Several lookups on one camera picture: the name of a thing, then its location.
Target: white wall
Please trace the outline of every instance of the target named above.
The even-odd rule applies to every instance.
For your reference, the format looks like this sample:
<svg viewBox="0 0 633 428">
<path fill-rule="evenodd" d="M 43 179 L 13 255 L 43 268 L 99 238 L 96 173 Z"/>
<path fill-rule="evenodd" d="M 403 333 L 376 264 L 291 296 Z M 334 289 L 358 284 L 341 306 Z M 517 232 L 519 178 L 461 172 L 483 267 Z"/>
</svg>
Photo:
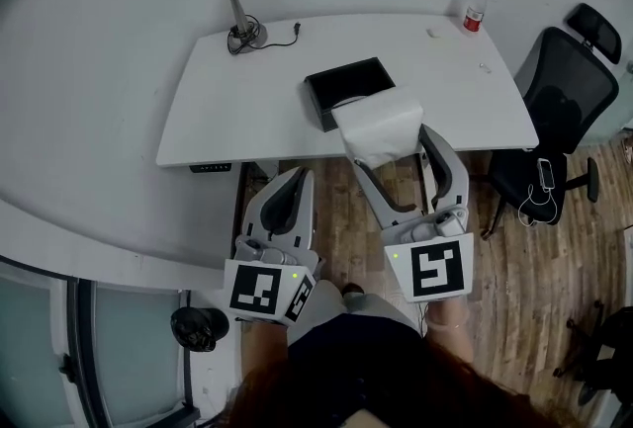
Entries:
<svg viewBox="0 0 633 428">
<path fill-rule="evenodd" d="M 603 13 L 625 45 L 633 38 L 633 0 L 490 1 L 487 30 L 512 73 L 542 29 L 559 24 L 580 1 Z M 460 3 L 242 2 L 261 21 L 346 12 L 451 13 Z M 214 209 L 223 213 L 234 177 L 160 170 L 154 159 L 194 40 L 229 25 L 227 0 L 1 0 L 2 198 L 108 243 L 213 261 L 209 251 L 217 243 L 209 232 L 224 222 Z"/>
</svg>

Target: shoe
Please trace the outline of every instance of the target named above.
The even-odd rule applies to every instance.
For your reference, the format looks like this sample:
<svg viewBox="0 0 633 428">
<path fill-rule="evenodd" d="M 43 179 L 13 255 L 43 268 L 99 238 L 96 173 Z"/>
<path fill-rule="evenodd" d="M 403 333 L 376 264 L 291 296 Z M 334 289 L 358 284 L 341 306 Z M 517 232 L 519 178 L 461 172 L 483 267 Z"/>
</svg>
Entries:
<svg viewBox="0 0 633 428">
<path fill-rule="evenodd" d="M 354 284 L 353 282 L 350 282 L 349 284 L 347 284 L 347 286 L 345 286 L 341 292 L 340 292 L 343 296 L 347 295 L 348 293 L 360 293 L 361 295 L 365 294 L 365 290 L 363 288 L 361 288 L 358 284 Z"/>
</svg>

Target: person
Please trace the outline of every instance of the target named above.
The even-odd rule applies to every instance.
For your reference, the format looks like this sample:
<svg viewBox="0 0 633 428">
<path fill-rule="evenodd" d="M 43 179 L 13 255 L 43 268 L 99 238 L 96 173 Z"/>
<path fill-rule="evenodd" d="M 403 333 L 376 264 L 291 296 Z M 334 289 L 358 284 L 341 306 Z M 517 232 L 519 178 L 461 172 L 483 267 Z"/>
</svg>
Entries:
<svg viewBox="0 0 633 428">
<path fill-rule="evenodd" d="M 430 302 L 415 324 L 357 285 L 319 281 L 297 323 L 245 323 L 242 385 L 229 428 L 554 427 L 525 395 L 471 367 L 463 297 Z"/>
</svg>

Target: black cable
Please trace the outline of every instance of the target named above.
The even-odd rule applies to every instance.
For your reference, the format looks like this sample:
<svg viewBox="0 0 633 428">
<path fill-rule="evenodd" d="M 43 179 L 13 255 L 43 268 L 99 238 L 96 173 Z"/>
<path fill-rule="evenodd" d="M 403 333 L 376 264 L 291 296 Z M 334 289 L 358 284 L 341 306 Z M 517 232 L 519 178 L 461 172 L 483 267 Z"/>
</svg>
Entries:
<svg viewBox="0 0 633 428">
<path fill-rule="evenodd" d="M 269 46 L 291 46 L 293 44 L 295 44 L 297 42 L 297 40 L 299 39 L 299 29 L 301 28 L 301 24 L 300 23 L 296 23 L 295 26 L 293 27 L 293 30 L 295 32 L 295 39 L 290 42 L 290 43 L 269 43 L 266 44 L 264 46 L 255 46 L 253 44 L 251 44 L 254 40 L 257 40 L 257 37 L 259 36 L 259 33 L 261 31 L 261 24 L 260 22 L 253 17 L 252 15 L 246 15 L 246 17 L 250 17 L 253 21 L 248 21 L 248 25 L 250 26 L 249 30 L 250 30 L 250 35 L 248 35 L 248 37 L 241 43 L 241 45 L 238 48 L 231 48 L 230 47 L 230 36 L 233 35 L 233 37 L 235 38 L 235 34 L 236 34 L 236 27 L 234 27 L 233 29 L 231 29 L 228 34 L 226 35 L 226 48 L 228 49 L 228 52 L 231 55 L 238 55 L 240 52 L 242 52 L 247 46 L 249 48 L 252 48 L 254 50 L 263 50 L 264 48 L 268 48 Z"/>
</svg>

